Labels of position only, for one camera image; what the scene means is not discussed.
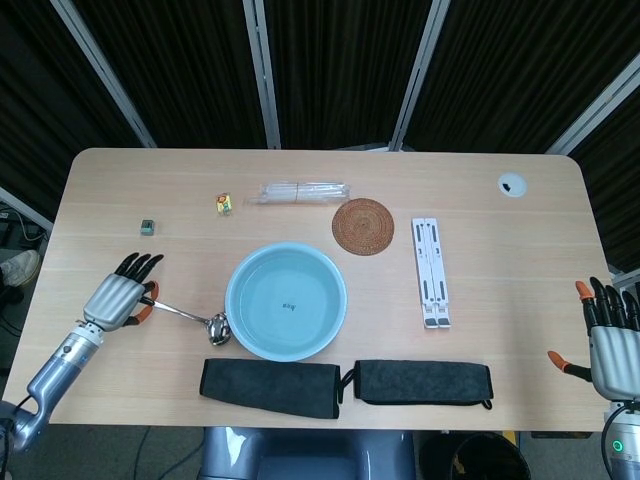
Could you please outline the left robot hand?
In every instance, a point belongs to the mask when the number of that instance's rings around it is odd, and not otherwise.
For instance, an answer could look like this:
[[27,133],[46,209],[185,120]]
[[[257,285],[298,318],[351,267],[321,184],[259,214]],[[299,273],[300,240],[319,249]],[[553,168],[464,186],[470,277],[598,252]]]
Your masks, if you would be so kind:
[[129,254],[89,298],[84,320],[105,332],[142,324],[158,294],[158,284],[147,277],[163,258],[163,254]]

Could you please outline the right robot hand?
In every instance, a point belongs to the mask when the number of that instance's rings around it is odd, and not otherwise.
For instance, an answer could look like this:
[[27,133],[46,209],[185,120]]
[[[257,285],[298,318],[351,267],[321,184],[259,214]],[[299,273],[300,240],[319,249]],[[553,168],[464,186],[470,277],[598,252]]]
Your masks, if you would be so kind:
[[590,365],[583,367],[549,351],[562,373],[582,379],[609,401],[639,399],[639,301],[633,294],[591,277],[576,281],[589,347]]

